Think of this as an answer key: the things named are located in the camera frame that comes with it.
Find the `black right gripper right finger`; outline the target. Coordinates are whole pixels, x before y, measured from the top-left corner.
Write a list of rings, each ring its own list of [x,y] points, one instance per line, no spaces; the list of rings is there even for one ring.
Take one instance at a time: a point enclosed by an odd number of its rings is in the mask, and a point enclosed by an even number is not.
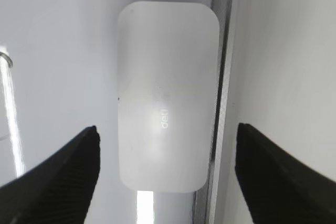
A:
[[[335,223],[335,182],[239,123],[235,173],[253,223]]]

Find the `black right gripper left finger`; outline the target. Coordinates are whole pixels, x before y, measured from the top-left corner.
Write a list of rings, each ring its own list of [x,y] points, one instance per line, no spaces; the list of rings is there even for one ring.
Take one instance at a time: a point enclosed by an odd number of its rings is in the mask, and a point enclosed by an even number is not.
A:
[[[1,187],[1,223],[84,223],[100,173],[100,136],[87,127]]]

